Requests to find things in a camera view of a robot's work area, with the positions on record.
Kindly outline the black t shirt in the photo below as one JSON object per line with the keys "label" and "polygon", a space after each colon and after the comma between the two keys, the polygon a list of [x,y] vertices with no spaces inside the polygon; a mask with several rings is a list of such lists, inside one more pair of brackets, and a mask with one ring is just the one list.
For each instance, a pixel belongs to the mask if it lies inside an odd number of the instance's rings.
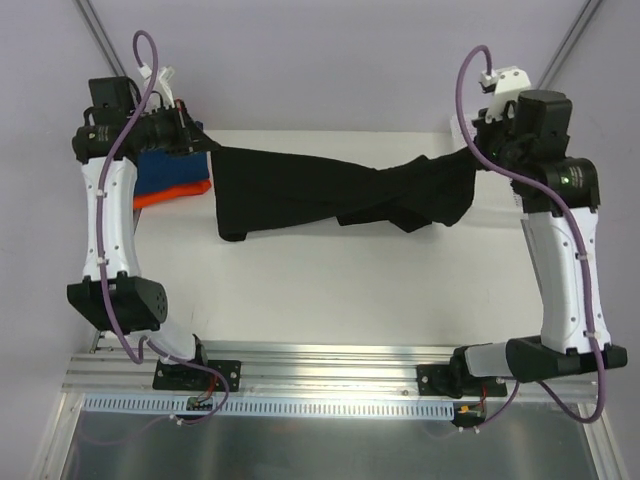
{"label": "black t shirt", "polygon": [[219,236],[334,218],[342,226],[387,221],[411,233],[452,226],[474,199],[476,162],[468,149],[376,169],[296,154],[222,147],[211,156]]}

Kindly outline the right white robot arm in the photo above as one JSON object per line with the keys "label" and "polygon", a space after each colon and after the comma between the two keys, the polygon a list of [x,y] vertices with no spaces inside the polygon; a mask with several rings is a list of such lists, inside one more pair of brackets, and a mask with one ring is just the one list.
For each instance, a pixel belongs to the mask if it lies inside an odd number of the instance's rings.
{"label": "right white robot arm", "polygon": [[521,383],[606,370],[628,363],[601,309],[595,240],[601,204],[595,164],[567,155],[573,105],[560,92],[494,97],[473,125],[483,167],[505,175],[523,209],[523,233],[542,301],[539,334],[454,351],[447,381],[467,395],[483,380]]}

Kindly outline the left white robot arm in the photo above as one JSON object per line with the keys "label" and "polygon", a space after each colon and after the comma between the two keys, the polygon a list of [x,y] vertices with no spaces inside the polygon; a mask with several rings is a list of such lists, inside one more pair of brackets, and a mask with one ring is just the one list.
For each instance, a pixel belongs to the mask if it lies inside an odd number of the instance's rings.
{"label": "left white robot arm", "polygon": [[89,82],[92,104],[72,139],[87,199],[86,259],[80,282],[67,287],[69,303],[100,331],[114,333],[135,363],[145,346],[163,362],[177,363],[188,388],[203,386],[209,363],[197,355],[198,339],[168,317],[162,284],[141,273],[134,228],[134,189],[139,157],[207,156],[218,149],[190,117],[182,101],[146,111],[151,93],[126,76]]}

